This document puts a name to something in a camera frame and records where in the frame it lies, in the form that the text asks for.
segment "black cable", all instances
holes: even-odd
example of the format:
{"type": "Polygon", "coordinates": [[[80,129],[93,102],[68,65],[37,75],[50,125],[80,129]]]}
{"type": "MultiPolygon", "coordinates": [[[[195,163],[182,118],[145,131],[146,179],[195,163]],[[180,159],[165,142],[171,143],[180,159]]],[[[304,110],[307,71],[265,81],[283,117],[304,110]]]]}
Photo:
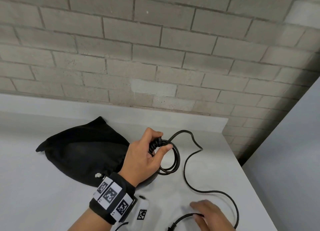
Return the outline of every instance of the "black cable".
{"type": "Polygon", "coordinates": [[[121,228],[123,225],[127,225],[129,222],[124,222],[123,224],[121,224],[121,225],[119,225],[116,229],[115,229],[115,231],[117,231],[119,228],[121,228]]]}
{"type": "MultiPolygon", "coordinates": [[[[160,175],[169,175],[169,174],[172,174],[174,172],[176,172],[180,166],[180,154],[179,154],[179,151],[178,151],[178,148],[171,142],[176,136],[178,136],[179,134],[183,133],[183,132],[186,132],[186,133],[189,133],[191,135],[191,138],[194,142],[194,144],[200,148],[200,150],[196,151],[196,152],[193,152],[191,153],[185,163],[184,163],[184,166],[183,166],[183,179],[184,181],[186,182],[187,186],[189,186],[190,189],[192,189],[193,191],[195,192],[198,192],[198,193],[220,193],[220,194],[223,194],[225,196],[227,196],[231,201],[232,203],[234,204],[234,207],[235,207],[235,211],[236,211],[236,214],[237,214],[237,218],[236,218],[236,222],[235,222],[235,225],[234,225],[234,229],[236,229],[238,227],[238,224],[239,224],[239,210],[238,210],[238,207],[235,203],[235,201],[225,192],[223,191],[200,191],[200,190],[197,190],[196,188],[193,188],[189,182],[187,181],[186,179],[186,164],[187,164],[187,161],[190,159],[191,156],[195,155],[196,153],[198,152],[201,152],[203,151],[203,148],[196,142],[192,132],[190,131],[187,131],[187,130],[181,130],[181,131],[178,131],[176,132],[172,137],[169,138],[169,140],[162,140],[161,137],[159,138],[156,138],[155,140],[153,140],[150,145],[149,145],[149,153],[154,156],[153,154],[153,151],[157,148],[157,147],[162,147],[162,146],[165,146],[167,144],[172,144],[173,148],[173,153],[174,153],[174,163],[173,165],[170,167],[170,168],[162,168],[160,167],[159,170],[158,170],[158,174],[160,175]]],[[[199,214],[199,213],[189,213],[189,214],[186,214],[182,217],[180,217],[177,221],[175,221],[169,228],[168,228],[168,231],[173,231],[177,225],[178,222],[180,222],[182,219],[186,218],[186,217],[190,217],[192,216],[193,214],[197,214],[199,216],[202,216],[202,214],[199,214]]]]}

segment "person's left hand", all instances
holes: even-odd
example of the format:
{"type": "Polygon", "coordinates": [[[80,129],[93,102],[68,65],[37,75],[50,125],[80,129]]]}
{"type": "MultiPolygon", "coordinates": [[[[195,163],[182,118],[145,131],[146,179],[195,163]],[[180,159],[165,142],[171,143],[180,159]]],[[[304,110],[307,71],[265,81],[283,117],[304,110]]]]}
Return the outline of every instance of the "person's left hand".
{"type": "Polygon", "coordinates": [[[153,175],[159,169],[163,156],[172,149],[173,146],[168,144],[159,148],[154,157],[148,153],[149,143],[162,135],[162,132],[147,128],[140,140],[129,145],[119,175],[134,187],[153,175]]]}

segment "wristband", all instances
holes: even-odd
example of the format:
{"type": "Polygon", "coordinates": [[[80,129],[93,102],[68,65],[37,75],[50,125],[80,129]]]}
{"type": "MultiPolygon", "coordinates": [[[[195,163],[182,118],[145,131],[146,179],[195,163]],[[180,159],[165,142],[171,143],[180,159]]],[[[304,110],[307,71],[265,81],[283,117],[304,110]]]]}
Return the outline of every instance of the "wristband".
{"type": "Polygon", "coordinates": [[[136,188],[118,173],[105,177],[93,194],[89,208],[110,224],[120,221],[131,204],[136,188]]]}

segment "hand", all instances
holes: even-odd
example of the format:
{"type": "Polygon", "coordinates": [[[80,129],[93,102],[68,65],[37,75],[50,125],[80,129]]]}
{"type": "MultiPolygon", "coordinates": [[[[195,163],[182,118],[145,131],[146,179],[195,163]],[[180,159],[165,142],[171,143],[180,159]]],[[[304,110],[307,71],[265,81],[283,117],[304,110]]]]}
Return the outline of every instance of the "hand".
{"type": "Polygon", "coordinates": [[[153,175],[159,169],[163,156],[173,148],[171,144],[163,146],[154,157],[148,153],[149,143],[162,135],[162,132],[147,128],[140,140],[129,145],[119,174],[134,187],[153,175]]]}
{"type": "Polygon", "coordinates": [[[191,202],[190,206],[204,215],[205,220],[199,215],[194,215],[194,220],[201,231],[235,231],[220,208],[212,202],[208,200],[191,202]]]}

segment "brick wall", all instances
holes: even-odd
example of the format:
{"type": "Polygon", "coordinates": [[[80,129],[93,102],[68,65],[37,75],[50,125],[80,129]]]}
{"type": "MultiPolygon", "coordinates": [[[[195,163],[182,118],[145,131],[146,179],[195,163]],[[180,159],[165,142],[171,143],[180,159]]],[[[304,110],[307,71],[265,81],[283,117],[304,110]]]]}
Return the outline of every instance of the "brick wall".
{"type": "Polygon", "coordinates": [[[319,76],[320,0],[0,0],[0,92],[228,117],[242,159],[319,76]]]}

